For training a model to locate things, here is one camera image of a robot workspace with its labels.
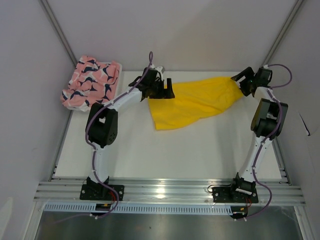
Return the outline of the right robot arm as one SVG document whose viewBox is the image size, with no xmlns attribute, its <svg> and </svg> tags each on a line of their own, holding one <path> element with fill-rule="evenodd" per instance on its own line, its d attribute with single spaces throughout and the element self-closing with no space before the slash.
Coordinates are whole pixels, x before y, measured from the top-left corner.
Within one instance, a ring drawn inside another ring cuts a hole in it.
<svg viewBox="0 0 320 240">
<path fill-rule="evenodd" d="M 284 125 L 288 105 L 275 97 L 269 86 L 272 76 L 273 71 L 268 68 L 260 67 L 254 72 L 251 67 L 247 67 L 231 78 L 239 82 L 239 88 L 244 96 L 251 95 L 258 101 L 250 125 L 253 135 L 247 157 L 228 189 L 228 196 L 234 202 L 256 197 L 257 176 L 261 162 Z"/>
</svg>

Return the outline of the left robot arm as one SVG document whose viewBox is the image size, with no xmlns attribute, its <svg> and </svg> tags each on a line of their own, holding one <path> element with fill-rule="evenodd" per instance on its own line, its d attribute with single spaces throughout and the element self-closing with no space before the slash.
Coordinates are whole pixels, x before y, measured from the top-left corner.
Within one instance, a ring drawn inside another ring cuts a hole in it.
<svg viewBox="0 0 320 240">
<path fill-rule="evenodd" d="M 163 66 L 146 67 L 142 75 L 131 82 L 123 93 L 107 103 L 94 103 L 91 106 L 85 128 L 85 141 L 92 147 L 93 154 L 91 173 L 87 177 L 85 187 L 97 200 L 105 199 L 111 189 L 107 161 L 102 155 L 116 140 L 120 112 L 145 99 L 175 98 L 172 80 L 164 80 L 164 72 Z"/>
</svg>

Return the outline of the yellow shorts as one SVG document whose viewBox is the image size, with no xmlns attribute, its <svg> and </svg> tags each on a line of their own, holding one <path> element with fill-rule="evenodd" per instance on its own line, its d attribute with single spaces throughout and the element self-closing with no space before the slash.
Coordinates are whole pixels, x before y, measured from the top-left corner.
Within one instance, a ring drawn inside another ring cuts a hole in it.
<svg viewBox="0 0 320 240">
<path fill-rule="evenodd" d="M 155 129 L 175 130 L 225 112 L 244 95 L 228 76 L 179 82 L 172 85 L 175 98 L 148 99 Z"/>
</svg>

